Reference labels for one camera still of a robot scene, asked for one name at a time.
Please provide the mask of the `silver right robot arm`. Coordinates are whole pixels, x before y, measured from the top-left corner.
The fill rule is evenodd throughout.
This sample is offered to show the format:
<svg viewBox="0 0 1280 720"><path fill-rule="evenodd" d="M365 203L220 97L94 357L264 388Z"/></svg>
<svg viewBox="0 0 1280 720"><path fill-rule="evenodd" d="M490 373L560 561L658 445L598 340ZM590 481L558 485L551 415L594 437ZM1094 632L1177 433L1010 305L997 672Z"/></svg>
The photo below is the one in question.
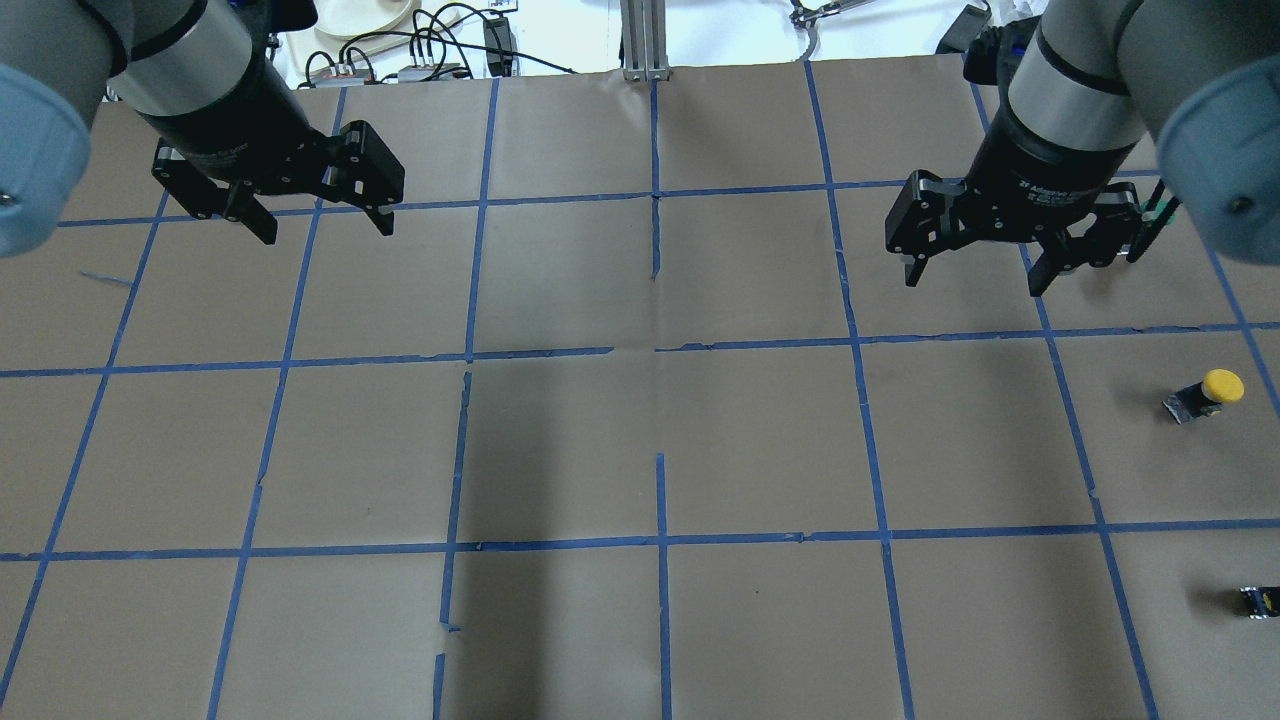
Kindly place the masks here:
<svg viewBox="0 0 1280 720"><path fill-rule="evenodd" d="M963 73L1000 105L963 179L915 170L886 217L908 286L942 252L1033 243L1039 297L1137 261L1178 210L1217 252L1277 264L1275 1L1051 1L980 31Z"/></svg>

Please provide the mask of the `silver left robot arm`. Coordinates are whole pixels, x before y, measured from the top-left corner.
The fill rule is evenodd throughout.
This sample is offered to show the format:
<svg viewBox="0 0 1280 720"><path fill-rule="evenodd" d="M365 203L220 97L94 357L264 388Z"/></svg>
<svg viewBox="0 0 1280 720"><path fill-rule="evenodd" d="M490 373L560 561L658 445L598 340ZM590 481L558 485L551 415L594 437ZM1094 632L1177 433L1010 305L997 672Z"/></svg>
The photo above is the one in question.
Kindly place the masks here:
<svg viewBox="0 0 1280 720"><path fill-rule="evenodd" d="M195 219L271 245L262 197L307 195L393 233L404 167L365 120L316 129L268 59L271 35L317 22L315 3L5 1L1 22L4 256L52 236L108 92L157 132L152 177Z"/></svg>

